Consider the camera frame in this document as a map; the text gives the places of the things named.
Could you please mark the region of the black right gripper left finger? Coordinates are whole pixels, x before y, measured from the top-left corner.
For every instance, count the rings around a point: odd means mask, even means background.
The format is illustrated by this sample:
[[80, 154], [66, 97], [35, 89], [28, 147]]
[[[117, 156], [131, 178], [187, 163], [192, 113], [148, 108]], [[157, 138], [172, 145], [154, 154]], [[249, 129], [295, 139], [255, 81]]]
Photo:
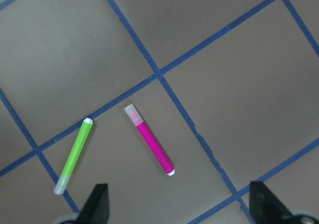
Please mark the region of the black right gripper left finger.
[[110, 217], [108, 184], [97, 184], [77, 217], [80, 224], [107, 224]]

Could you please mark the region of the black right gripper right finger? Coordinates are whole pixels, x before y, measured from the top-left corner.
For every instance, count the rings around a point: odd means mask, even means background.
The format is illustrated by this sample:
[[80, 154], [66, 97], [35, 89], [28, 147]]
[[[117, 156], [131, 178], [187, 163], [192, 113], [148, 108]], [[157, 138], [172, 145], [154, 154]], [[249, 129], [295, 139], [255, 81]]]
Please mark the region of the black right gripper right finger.
[[256, 224], [299, 224], [300, 220], [261, 181], [250, 182], [249, 212]]

